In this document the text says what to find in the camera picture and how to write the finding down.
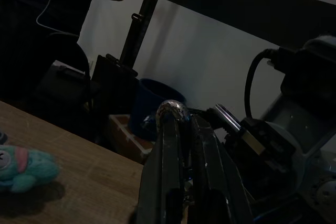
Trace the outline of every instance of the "black cable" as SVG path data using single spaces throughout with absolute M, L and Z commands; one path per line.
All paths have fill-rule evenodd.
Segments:
M 244 93 L 244 105 L 245 105 L 245 113 L 247 118 L 252 118 L 251 113 L 251 105 L 250 105 L 250 96 L 251 96 L 251 86 L 254 77 L 254 73 L 259 65 L 259 63 L 263 59 L 271 59 L 271 55 L 275 50 L 266 49 L 260 54 L 258 54 L 251 63 L 251 66 L 248 70 L 246 83 L 245 83 L 245 93 Z

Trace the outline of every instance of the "wooden table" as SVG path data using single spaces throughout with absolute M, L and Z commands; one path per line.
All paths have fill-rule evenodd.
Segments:
M 128 223 L 142 165 L 0 102 L 8 143 L 53 154 L 55 182 L 24 194 L 0 194 L 0 223 Z

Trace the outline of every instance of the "person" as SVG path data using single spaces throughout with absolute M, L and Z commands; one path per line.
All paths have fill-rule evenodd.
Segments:
M 20 97 L 48 70 L 37 52 L 52 33 L 77 41 L 91 1 L 0 0 L 0 98 Z

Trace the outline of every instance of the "black machine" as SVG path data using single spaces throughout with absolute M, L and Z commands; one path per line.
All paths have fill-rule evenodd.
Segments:
M 257 120 L 249 95 L 264 58 L 285 78 L 281 95 Z M 336 154 L 321 150 L 336 133 L 335 70 L 336 38 L 322 36 L 296 52 L 265 50 L 255 58 L 241 122 L 219 104 L 198 111 L 162 103 L 133 221 L 335 223 Z M 220 127 L 226 141 L 214 133 Z

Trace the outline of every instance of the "plush toy eye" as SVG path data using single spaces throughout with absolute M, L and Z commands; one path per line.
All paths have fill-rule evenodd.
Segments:
M 6 151 L 0 151 L 0 169 L 6 168 L 10 163 L 10 154 Z

